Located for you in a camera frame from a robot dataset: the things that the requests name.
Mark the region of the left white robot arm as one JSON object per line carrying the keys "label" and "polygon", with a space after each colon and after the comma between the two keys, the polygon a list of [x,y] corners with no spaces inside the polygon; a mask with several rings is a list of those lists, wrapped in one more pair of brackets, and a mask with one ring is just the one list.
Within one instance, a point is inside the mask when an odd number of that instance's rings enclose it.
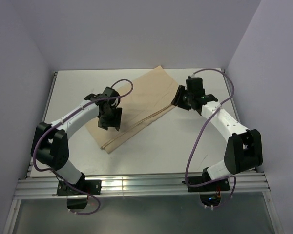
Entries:
{"label": "left white robot arm", "polygon": [[118,107],[120,94],[106,87],[100,94],[89,94],[71,112],[51,123],[37,125],[31,156],[34,168],[42,172],[37,163],[46,165],[46,171],[68,183],[68,190],[79,195],[85,190],[85,175],[69,160],[69,139],[90,120],[97,118],[104,130],[120,129],[122,109]]}

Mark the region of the beige cloth wrap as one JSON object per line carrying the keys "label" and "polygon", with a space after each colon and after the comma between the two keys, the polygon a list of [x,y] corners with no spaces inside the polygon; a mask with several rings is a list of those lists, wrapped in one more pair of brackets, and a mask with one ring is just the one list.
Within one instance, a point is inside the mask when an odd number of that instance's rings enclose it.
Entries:
{"label": "beige cloth wrap", "polygon": [[174,108],[171,104],[178,83],[158,66],[135,79],[133,91],[121,99],[123,109],[120,130],[104,130],[98,127],[98,119],[92,119],[85,127],[100,149],[113,152],[139,131]]}

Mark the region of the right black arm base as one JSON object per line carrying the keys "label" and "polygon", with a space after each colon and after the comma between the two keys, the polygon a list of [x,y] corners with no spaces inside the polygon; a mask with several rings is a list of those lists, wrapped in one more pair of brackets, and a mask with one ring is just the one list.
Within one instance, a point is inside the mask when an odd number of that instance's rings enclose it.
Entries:
{"label": "right black arm base", "polygon": [[227,178],[204,181],[202,176],[188,177],[188,192],[221,192],[229,191],[230,183]]}

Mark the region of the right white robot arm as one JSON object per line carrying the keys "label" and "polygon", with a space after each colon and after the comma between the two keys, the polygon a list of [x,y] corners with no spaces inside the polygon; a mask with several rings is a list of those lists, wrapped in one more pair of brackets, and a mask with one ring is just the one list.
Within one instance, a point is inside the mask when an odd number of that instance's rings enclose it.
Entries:
{"label": "right white robot arm", "polygon": [[220,179],[258,167],[263,163],[261,134],[239,123],[212,94],[206,94],[202,78],[188,77],[180,85],[171,102],[184,110],[195,110],[206,118],[202,129],[211,123],[225,139],[227,145],[223,160],[207,167],[202,174],[202,186],[214,189]]}

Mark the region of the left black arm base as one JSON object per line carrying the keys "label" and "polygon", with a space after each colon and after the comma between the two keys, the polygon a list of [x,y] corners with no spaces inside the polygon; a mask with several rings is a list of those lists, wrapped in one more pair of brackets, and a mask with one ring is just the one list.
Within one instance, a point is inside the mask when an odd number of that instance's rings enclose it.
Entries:
{"label": "left black arm base", "polygon": [[96,198],[100,195],[102,187],[101,180],[84,180],[76,185],[71,185],[66,181],[59,181],[56,196],[66,197],[67,208],[71,211],[79,212],[89,205],[90,201],[96,201],[98,210],[101,202]]}

